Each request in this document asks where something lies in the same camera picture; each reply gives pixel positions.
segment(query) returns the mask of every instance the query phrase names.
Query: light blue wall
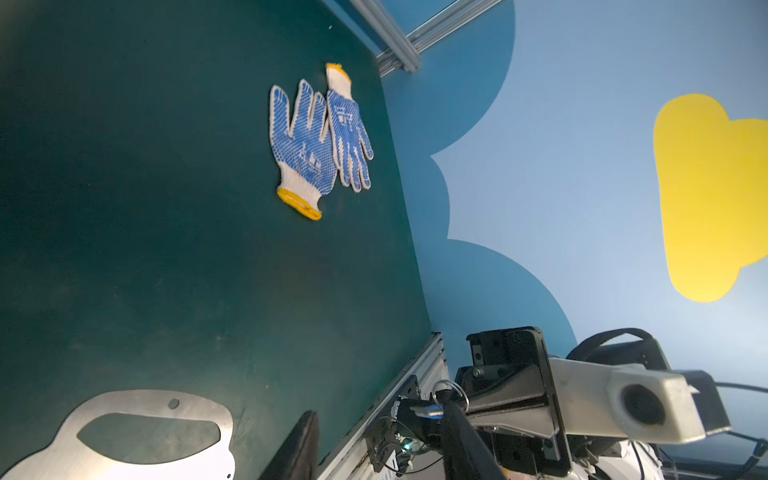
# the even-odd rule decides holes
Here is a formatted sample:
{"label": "light blue wall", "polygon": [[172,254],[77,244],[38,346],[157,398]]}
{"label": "light blue wall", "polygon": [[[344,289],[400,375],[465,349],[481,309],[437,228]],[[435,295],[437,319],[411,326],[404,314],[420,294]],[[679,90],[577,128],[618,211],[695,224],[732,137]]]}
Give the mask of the light blue wall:
{"label": "light blue wall", "polygon": [[452,372],[472,364],[465,337],[482,330],[536,325],[560,356],[576,344],[557,301],[525,268],[494,250],[448,239],[452,204],[430,155],[481,119],[507,74],[514,4],[502,2],[491,12],[425,52],[421,71],[397,71],[383,82],[427,308]]}
{"label": "light blue wall", "polygon": [[452,4],[452,0],[380,0],[406,34]]}
{"label": "light blue wall", "polygon": [[[470,363],[470,332],[539,325],[563,355],[638,326],[674,368],[768,386],[768,262],[714,303],[683,298],[667,272],[653,151],[656,115],[684,94],[768,119],[766,25],[759,0],[507,0],[425,52],[423,71],[384,79],[452,369]],[[754,406],[767,398],[723,397],[736,430],[768,435]],[[718,437],[670,450],[741,463],[751,448]]]}

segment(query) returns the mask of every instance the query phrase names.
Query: glove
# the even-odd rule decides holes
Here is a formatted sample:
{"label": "glove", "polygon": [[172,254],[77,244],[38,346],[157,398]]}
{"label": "glove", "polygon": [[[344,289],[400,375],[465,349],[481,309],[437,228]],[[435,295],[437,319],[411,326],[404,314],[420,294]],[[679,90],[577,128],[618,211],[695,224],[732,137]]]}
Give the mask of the glove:
{"label": "glove", "polygon": [[352,81],[341,65],[326,64],[328,78],[328,116],[333,139],[333,162],[339,178],[352,189],[371,187],[366,160],[373,158],[371,140],[360,119],[360,108],[352,99]]}
{"label": "glove", "polygon": [[288,95],[277,85],[270,93],[270,143],[280,166],[277,196],[312,220],[322,216],[317,201],[336,182],[331,142],[326,123],[326,101],[314,94],[306,80],[299,82],[299,95],[288,117]]}

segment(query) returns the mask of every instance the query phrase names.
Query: green table surface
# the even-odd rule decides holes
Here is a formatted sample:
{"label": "green table surface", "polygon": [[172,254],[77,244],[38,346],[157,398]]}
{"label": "green table surface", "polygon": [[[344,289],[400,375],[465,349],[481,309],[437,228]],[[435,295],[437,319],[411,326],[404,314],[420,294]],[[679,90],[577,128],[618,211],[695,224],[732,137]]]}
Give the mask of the green table surface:
{"label": "green table surface", "polygon": [[[312,222],[276,195],[268,97],[328,61],[376,157]],[[0,5],[0,473],[86,399],[171,389],[230,410],[257,478],[306,409],[329,452],[429,330],[376,62],[322,4]],[[198,435],[143,421],[83,435],[140,462]]]}

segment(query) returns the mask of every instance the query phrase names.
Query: black cable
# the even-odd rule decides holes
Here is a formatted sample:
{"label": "black cable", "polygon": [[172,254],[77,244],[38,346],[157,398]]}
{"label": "black cable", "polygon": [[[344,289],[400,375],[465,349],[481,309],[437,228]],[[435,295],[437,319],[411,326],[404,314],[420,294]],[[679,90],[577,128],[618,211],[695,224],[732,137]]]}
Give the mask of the black cable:
{"label": "black cable", "polygon": [[580,360],[583,362],[586,358],[589,357],[589,355],[592,352],[596,350],[596,348],[601,346],[603,343],[606,343],[608,340],[614,339],[618,336],[622,336],[625,333],[629,335],[634,335],[643,340],[653,338],[653,336],[650,333],[641,329],[628,328],[628,329],[608,330],[607,332],[597,333],[589,337],[588,339],[582,341],[581,343],[576,345],[576,348],[571,350],[571,352],[565,358],[566,360]]}
{"label": "black cable", "polygon": [[381,462],[383,460],[383,455],[382,454],[386,453],[386,448],[391,446],[391,445],[394,445],[395,447],[399,447],[400,450],[402,450],[403,452],[411,454],[411,456],[424,455],[425,453],[432,451],[432,449],[429,448],[429,447],[420,448],[418,450],[408,450],[406,447],[402,446],[401,444],[399,444],[397,442],[388,442],[388,443],[384,444],[384,446],[382,447],[381,450],[379,450],[379,453],[378,453],[379,462]]}
{"label": "black cable", "polygon": [[[584,472],[586,472],[587,477],[594,478],[594,480],[611,480],[611,477],[609,476],[609,474],[605,473],[605,470],[598,467],[597,465],[592,465],[592,466],[594,466],[594,473],[588,472],[586,468],[584,469]],[[539,474],[539,476],[537,477],[537,480],[544,480],[544,476]]]}
{"label": "black cable", "polygon": [[637,453],[637,447],[634,446],[634,442],[630,442],[632,444],[632,449],[634,450],[634,456],[637,457],[637,466],[640,467],[640,480],[645,480],[645,469],[643,469],[643,462],[640,460],[640,454]]}
{"label": "black cable", "polygon": [[741,465],[735,472],[729,475],[723,475],[717,480],[737,480],[738,478],[742,478],[760,463],[760,460],[763,459],[763,455],[766,454],[766,451],[768,451],[768,441],[764,439],[759,440],[755,445],[755,449],[752,451],[752,456],[750,456],[749,460],[744,462],[744,465]]}
{"label": "black cable", "polygon": [[749,435],[744,435],[743,433],[739,432],[726,432],[726,434],[737,437],[738,439],[749,440],[750,442],[765,442],[764,439],[756,439],[755,437],[750,437]]}
{"label": "black cable", "polygon": [[672,457],[668,453],[666,453],[660,446],[657,445],[657,448],[659,449],[659,452],[663,453],[665,457],[672,463],[672,473],[674,473],[674,480],[679,480],[679,476],[677,475],[677,463],[674,462]]}
{"label": "black cable", "polygon": [[645,456],[648,457],[648,460],[651,460],[654,463],[654,465],[659,466],[659,462],[657,462],[657,460],[654,459],[654,457],[650,456],[650,452],[646,450],[645,447],[643,447],[642,443],[640,444],[640,450],[642,450],[645,453]]}
{"label": "black cable", "polygon": [[414,438],[414,439],[417,439],[417,440],[419,440],[419,441],[420,441],[421,443],[423,443],[424,445],[426,445],[426,444],[427,444],[427,442],[425,442],[425,441],[424,441],[424,439],[422,439],[420,436],[416,435],[416,434],[413,432],[413,430],[411,430],[411,429],[410,429],[410,428],[409,428],[409,427],[408,427],[408,426],[407,426],[405,423],[403,423],[403,422],[400,422],[400,421],[399,421],[398,419],[396,419],[395,417],[391,417],[391,416],[389,416],[389,415],[382,415],[382,416],[380,416],[380,417],[379,417],[379,420],[376,420],[376,421],[378,422],[378,421],[380,421],[380,420],[382,420],[382,419],[389,419],[389,420],[392,420],[392,421],[393,421],[393,422],[395,422],[395,423],[399,423],[400,425],[404,426],[404,427],[406,428],[406,430],[408,430],[409,432],[411,432],[411,435],[413,435],[413,438]]}
{"label": "black cable", "polygon": [[398,472],[397,470],[395,470],[394,468],[390,467],[386,463],[384,464],[384,466],[387,467],[389,470],[391,470],[391,471],[393,471],[393,472],[395,472],[397,474],[400,474],[400,475],[413,475],[414,473],[424,472],[427,468],[433,466],[435,463],[439,462],[440,460],[442,460],[442,457],[438,458],[437,460],[435,460],[434,462],[430,463],[426,467],[420,468],[419,470],[416,470],[414,472]]}
{"label": "black cable", "polygon": [[744,385],[743,383],[715,382],[715,386],[725,389],[752,390],[753,392],[768,393],[768,389],[762,386]]}

